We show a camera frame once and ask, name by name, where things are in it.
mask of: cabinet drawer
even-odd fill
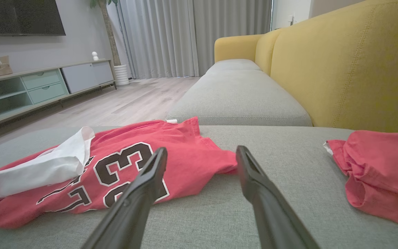
[[[49,85],[29,92],[33,104],[42,102],[47,99],[55,98],[57,96],[64,94],[65,91],[63,90],[61,83]]]
[[[53,71],[22,76],[22,81],[24,81],[27,90],[30,90],[35,87],[40,87],[43,85],[49,85],[52,83],[60,82],[60,79],[57,71],[53,70]]]

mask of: gray curtain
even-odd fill
[[[215,63],[215,41],[270,31],[272,0],[193,0],[199,74]]]
[[[192,0],[120,0],[132,75],[199,76]]]
[[[269,31],[272,0],[120,0],[131,75],[202,76],[220,37]]]

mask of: red cloth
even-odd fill
[[[158,202],[199,194],[214,174],[236,172],[235,154],[201,137],[197,118],[180,124],[161,120],[135,123],[97,133],[91,144],[91,158],[81,176],[0,199],[0,227],[20,227],[44,212],[79,214],[108,208],[159,147],[167,148],[168,159],[161,183],[165,192]]]
[[[398,133],[356,131],[346,141],[327,142],[337,165],[349,175],[349,203],[398,222]]]

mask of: white wall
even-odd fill
[[[311,0],[274,0],[273,19],[275,28],[288,27],[289,16],[294,15],[294,23],[308,19]]]
[[[9,55],[14,73],[51,66],[112,58],[99,7],[88,0],[56,0],[65,36],[0,36],[0,56]]]
[[[362,1],[363,0],[311,0],[310,18]]]

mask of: plant stem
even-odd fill
[[[106,0],[98,0],[99,7],[101,8],[102,16],[104,18],[105,29],[107,30],[108,41],[110,42],[110,47],[112,48],[113,63],[115,66],[120,66],[121,61],[119,59],[119,54],[117,53],[115,36],[113,35],[112,23],[107,12]]]

